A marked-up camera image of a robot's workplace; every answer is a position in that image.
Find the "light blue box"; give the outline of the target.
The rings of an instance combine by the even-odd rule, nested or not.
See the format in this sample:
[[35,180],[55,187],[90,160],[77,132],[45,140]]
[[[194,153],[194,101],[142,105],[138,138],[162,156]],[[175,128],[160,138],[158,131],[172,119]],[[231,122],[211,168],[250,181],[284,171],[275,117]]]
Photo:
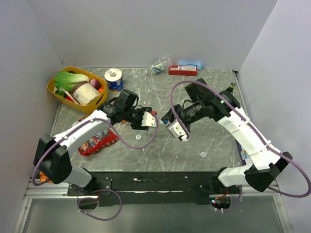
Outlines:
[[197,67],[197,70],[202,70],[204,68],[203,64],[198,61],[179,61],[179,66],[193,66]]

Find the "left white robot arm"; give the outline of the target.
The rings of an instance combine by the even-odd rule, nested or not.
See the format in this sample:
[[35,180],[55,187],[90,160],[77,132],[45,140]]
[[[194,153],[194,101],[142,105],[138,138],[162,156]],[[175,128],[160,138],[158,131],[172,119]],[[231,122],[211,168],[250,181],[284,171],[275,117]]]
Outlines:
[[86,141],[108,129],[112,129],[124,143],[125,140],[114,128],[115,124],[122,121],[130,123],[134,130],[148,130],[151,127],[157,129],[156,114],[151,107],[138,107],[138,100],[136,93],[124,89],[117,97],[98,106],[87,118],[70,129],[55,136],[42,136],[34,158],[33,185],[39,185],[35,178],[41,171],[54,184],[75,184],[85,195],[93,194],[96,179],[86,169],[74,167],[70,157]]

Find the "crushed clear plastic bottle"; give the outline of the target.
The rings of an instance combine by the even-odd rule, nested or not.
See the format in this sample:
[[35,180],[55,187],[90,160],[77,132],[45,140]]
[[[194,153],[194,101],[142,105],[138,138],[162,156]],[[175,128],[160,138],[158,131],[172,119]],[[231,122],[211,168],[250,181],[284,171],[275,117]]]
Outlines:
[[150,71],[153,74],[162,73],[172,65],[172,59],[170,56],[162,57],[150,65]]

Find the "brown and cream jar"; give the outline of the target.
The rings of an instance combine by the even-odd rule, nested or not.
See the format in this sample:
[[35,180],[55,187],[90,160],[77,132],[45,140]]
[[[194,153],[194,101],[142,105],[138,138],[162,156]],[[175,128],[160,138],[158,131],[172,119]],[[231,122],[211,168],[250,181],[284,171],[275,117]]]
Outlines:
[[80,105],[89,105],[99,94],[100,93],[87,81],[77,84],[71,91],[71,95]]

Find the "green glass bottle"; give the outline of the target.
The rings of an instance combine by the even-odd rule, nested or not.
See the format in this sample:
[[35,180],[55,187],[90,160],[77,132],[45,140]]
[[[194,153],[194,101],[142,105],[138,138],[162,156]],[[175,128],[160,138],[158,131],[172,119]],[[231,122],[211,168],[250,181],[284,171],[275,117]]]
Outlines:
[[225,90],[227,92],[229,92],[231,95],[233,95],[233,92],[234,92],[234,88],[236,87],[236,83],[231,83],[229,85],[229,87]]

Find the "purple onion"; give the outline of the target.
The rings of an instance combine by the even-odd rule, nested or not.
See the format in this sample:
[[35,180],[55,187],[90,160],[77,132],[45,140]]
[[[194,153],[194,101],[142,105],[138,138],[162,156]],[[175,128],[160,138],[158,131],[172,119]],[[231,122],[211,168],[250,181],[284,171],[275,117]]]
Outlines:
[[89,82],[96,90],[102,87],[101,83],[97,79],[91,79]]

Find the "red rectangular box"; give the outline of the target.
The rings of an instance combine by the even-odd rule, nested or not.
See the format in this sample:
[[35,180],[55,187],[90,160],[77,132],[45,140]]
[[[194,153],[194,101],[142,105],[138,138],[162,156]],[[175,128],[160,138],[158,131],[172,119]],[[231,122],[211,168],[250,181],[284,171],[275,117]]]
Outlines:
[[197,66],[170,66],[169,75],[197,76]]

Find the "white and purple box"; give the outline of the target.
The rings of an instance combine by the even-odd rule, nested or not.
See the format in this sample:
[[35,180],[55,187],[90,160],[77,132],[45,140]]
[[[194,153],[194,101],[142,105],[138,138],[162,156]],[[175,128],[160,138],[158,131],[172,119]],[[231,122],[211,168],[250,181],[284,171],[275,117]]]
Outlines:
[[236,145],[237,145],[237,149],[238,149],[238,153],[239,153],[242,165],[252,166],[253,161],[248,155],[247,151],[241,146],[241,144],[237,140],[236,140]]

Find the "green lettuce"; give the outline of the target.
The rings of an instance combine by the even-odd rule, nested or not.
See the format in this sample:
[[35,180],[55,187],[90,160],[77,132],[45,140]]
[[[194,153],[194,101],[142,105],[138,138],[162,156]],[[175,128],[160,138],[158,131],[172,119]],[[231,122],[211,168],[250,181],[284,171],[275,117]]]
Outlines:
[[89,82],[90,78],[84,74],[70,73],[67,71],[60,71],[54,77],[55,87],[57,89],[64,89],[70,92],[76,85],[81,82]]

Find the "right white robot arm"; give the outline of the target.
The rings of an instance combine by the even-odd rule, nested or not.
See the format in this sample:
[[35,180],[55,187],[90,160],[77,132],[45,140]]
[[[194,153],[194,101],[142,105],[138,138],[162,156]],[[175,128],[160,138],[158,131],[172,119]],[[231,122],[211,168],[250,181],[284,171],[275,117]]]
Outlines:
[[275,148],[258,131],[233,96],[233,87],[218,93],[203,79],[186,83],[185,90],[191,105],[185,108],[171,104],[170,110],[161,118],[171,135],[188,141],[191,124],[208,117],[224,127],[249,156],[243,166],[218,170],[209,184],[210,188],[220,194],[234,185],[249,185],[259,192],[268,189],[292,156]]

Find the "red snack bag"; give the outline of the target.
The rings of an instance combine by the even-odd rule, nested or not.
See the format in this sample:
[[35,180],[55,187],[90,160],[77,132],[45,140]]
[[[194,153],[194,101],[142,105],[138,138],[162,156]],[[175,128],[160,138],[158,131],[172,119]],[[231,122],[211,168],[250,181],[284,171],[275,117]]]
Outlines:
[[84,144],[78,151],[82,156],[90,156],[100,152],[103,148],[109,147],[119,141],[119,138],[110,130],[104,130],[97,133]]

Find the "yellow plastic basket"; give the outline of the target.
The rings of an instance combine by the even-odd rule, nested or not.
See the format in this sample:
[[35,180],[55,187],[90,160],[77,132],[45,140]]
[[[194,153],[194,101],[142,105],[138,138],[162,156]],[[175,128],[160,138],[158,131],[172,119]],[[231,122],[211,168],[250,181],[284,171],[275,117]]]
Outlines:
[[76,67],[59,71],[48,83],[47,90],[63,104],[92,113],[107,100],[107,84],[103,78]]

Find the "blue wrapped toilet paper roll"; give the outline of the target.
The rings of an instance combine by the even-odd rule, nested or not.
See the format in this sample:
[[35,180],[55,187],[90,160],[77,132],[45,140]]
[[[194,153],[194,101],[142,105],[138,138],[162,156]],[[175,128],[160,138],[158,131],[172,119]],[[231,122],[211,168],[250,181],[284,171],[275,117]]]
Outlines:
[[105,72],[104,79],[110,91],[119,92],[123,90],[124,82],[121,70],[117,68],[110,68]]

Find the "white bottle cap right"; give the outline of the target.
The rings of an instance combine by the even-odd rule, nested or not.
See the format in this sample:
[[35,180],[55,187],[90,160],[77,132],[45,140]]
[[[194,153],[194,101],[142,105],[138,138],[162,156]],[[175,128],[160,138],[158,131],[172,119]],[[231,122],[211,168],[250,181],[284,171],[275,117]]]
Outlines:
[[201,152],[200,153],[201,157],[205,158],[207,156],[207,154],[205,152]]

